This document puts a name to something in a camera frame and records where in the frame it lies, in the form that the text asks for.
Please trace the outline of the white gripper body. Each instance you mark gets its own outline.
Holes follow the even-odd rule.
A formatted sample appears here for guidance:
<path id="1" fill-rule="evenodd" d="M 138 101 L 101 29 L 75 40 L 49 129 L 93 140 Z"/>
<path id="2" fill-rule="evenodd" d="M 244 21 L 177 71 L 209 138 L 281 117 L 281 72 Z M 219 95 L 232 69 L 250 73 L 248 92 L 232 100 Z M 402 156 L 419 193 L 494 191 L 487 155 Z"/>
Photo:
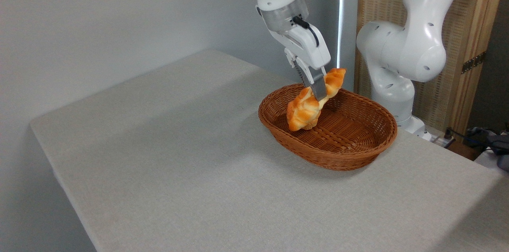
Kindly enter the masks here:
<path id="1" fill-rule="evenodd" d="M 325 40 L 316 26 L 305 23 L 269 23 L 269 32 L 285 48 L 302 61 L 303 69 L 324 67 L 331 56 Z"/>

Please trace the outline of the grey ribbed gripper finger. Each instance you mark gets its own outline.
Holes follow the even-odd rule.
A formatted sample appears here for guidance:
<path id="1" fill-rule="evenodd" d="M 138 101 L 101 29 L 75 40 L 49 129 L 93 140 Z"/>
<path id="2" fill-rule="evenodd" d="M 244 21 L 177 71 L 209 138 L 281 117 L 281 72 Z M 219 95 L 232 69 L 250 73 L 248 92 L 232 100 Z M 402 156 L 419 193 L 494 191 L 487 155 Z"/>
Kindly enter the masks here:
<path id="1" fill-rule="evenodd" d="M 299 75 L 300 79 L 302 80 L 302 83 L 305 87 L 311 87 L 311 82 L 309 81 L 309 78 L 307 76 L 306 71 L 301 66 L 303 63 L 299 62 L 299 58 L 297 55 L 295 55 L 293 52 L 291 52 L 289 49 L 285 48 L 285 56 L 288 59 L 288 62 L 290 66 L 296 70 L 297 74 Z"/>
<path id="2" fill-rule="evenodd" d="M 314 69 L 309 66 L 308 72 L 309 86 L 311 87 L 316 100 L 321 101 L 327 96 L 325 85 L 325 68 L 320 67 L 319 69 Z"/>

